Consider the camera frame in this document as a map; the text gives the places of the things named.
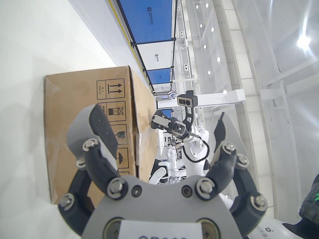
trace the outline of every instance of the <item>bright light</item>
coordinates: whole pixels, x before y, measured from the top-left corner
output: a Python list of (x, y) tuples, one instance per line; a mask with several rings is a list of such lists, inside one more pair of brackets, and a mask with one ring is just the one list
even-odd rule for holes
[(308, 48), (310, 40), (311, 39), (309, 37), (302, 35), (301, 37), (299, 37), (299, 39), (297, 41), (297, 46), (302, 48), (305, 51)]

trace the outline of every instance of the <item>brown cardboard box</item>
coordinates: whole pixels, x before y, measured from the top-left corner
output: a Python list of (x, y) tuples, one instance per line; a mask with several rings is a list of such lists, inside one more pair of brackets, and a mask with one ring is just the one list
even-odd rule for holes
[[(68, 127), (83, 108), (96, 103), (105, 111), (117, 135), (120, 174), (148, 181), (157, 153), (156, 132), (150, 128), (156, 107), (150, 90), (129, 67), (47, 75), (44, 93), (46, 155), (53, 204), (68, 191), (77, 171), (75, 156), (66, 144)], [(89, 196), (97, 206), (103, 194), (92, 183)]]

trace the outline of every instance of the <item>black cable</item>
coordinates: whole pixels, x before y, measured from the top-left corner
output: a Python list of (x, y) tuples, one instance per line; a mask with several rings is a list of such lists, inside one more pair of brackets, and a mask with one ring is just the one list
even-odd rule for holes
[(201, 161), (203, 161), (203, 160), (206, 160), (206, 159), (208, 158), (208, 156), (209, 156), (209, 145), (207, 144), (207, 142), (206, 142), (205, 140), (203, 140), (200, 136), (196, 136), (196, 137), (198, 137), (198, 138), (206, 145), (206, 147), (207, 147), (207, 153), (206, 153), (206, 156), (205, 156), (204, 158), (201, 158), (201, 159), (199, 159), (198, 161), (192, 160), (192, 159), (186, 154), (185, 147), (184, 147), (184, 145), (182, 145), (182, 149), (183, 149), (183, 152), (184, 152), (185, 157), (186, 157), (190, 162), (193, 162), (193, 163), (198, 163), (198, 162), (201, 162)]

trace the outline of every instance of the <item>blue panel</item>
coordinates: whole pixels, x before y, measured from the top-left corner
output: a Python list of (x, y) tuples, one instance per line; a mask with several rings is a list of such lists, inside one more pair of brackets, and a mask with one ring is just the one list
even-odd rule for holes
[(147, 71), (150, 81), (153, 85), (155, 84), (165, 84), (171, 82), (171, 69), (154, 69)]
[(172, 117), (172, 109), (161, 109), (164, 115), (168, 116), (169, 118)]
[(136, 43), (172, 38), (172, 0), (120, 0)]

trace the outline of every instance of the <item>gray gripper base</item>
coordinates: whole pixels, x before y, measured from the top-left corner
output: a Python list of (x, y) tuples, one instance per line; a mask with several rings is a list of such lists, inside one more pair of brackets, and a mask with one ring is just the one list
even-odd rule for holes
[[(83, 232), (83, 239), (101, 239), (105, 225), (116, 217), (159, 222), (159, 226), (160, 222), (193, 223), (208, 218), (218, 226), (221, 238), (242, 238), (230, 211), (219, 196), (210, 201), (198, 198), (194, 189), (200, 176), (191, 176), (167, 186), (151, 185), (130, 175), (123, 178), (129, 184), (127, 195), (119, 201), (104, 196)], [(142, 194), (138, 198), (131, 195), (135, 185), (142, 187)], [(189, 185), (193, 190), (190, 198), (182, 196), (181, 189), (184, 185)]]

